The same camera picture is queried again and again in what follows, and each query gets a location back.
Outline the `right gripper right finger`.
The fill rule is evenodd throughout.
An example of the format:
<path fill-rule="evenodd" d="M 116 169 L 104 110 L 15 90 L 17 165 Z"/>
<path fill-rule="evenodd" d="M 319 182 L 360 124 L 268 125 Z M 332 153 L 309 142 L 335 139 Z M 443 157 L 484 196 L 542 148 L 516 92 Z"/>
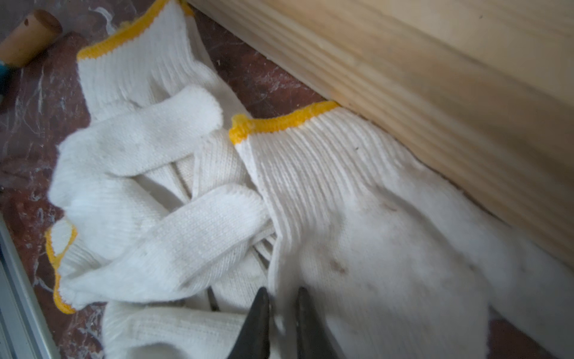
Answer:
<path fill-rule="evenodd" d="M 297 291 L 295 302 L 298 359 L 339 358 L 322 325 L 311 294 L 305 287 Z"/>

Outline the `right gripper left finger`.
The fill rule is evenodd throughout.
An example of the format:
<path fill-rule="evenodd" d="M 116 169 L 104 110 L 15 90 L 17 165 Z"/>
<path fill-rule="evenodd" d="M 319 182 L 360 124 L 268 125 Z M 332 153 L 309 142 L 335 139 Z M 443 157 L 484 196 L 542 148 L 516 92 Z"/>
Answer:
<path fill-rule="evenodd" d="M 268 290 L 261 287 L 246 316 L 228 359 L 268 359 L 271 304 Z"/>

